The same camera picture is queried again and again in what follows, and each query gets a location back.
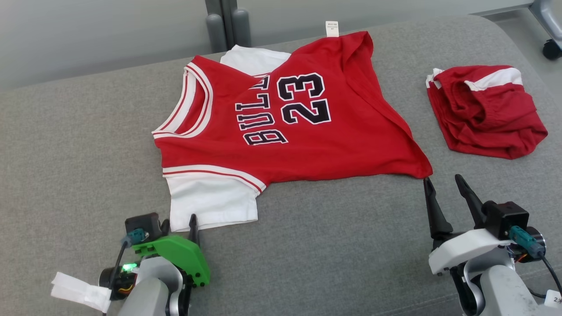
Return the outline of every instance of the gray fabric surface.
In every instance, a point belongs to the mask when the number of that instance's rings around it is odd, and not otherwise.
[[[384,96],[429,157],[454,228],[471,227],[454,183],[461,173],[481,199],[513,200],[529,210],[562,274],[562,113],[514,43],[475,16],[368,31]],[[312,40],[268,48],[291,52]],[[169,193],[150,131],[174,108],[188,61],[0,94],[2,315],[99,315],[51,298],[50,281],[60,271],[96,283],[114,263],[127,217],[152,211],[168,217]],[[425,76],[434,67],[474,64],[522,72],[550,133],[531,155],[510,161],[447,148]],[[274,184],[258,198],[258,209],[257,222],[201,231],[211,283],[194,291],[192,315],[461,314],[452,280],[430,273],[420,180],[378,175]],[[540,263],[518,271],[536,291],[554,287]]]

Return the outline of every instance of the clothing label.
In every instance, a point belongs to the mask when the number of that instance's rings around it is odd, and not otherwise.
[[[326,21],[326,37],[339,37],[338,21]]]
[[[562,297],[560,297],[560,293],[553,290],[546,291],[545,306],[562,310]]]

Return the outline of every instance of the black caster wheel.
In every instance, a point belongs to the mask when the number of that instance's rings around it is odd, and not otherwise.
[[[558,47],[554,40],[549,39],[542,48],[542,54],[549,60],[556,60],[562,57],[562,49]]]

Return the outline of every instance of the white tape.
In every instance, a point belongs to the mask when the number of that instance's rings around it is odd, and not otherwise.
[[[53,297],[84,304],[103,313],[109,309],[111,290],[107,287],[90,285],[61,272],[57,272],[51,283]]]
[[[326,37],[339,37],[338,21],[326,21]]]
[[[553,290],[546,291],[545,306],[562,310],[562,297],[560,297],[560,293]]]

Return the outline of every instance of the teal connector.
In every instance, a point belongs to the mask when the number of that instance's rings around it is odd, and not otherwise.
[[[546,249],[528,232],[519,226],[512,226],[509,230],[509,239],[515,241],[519,246],[525,248],[529,255],[535,259],[540,258],[540,253],[544,256]]]

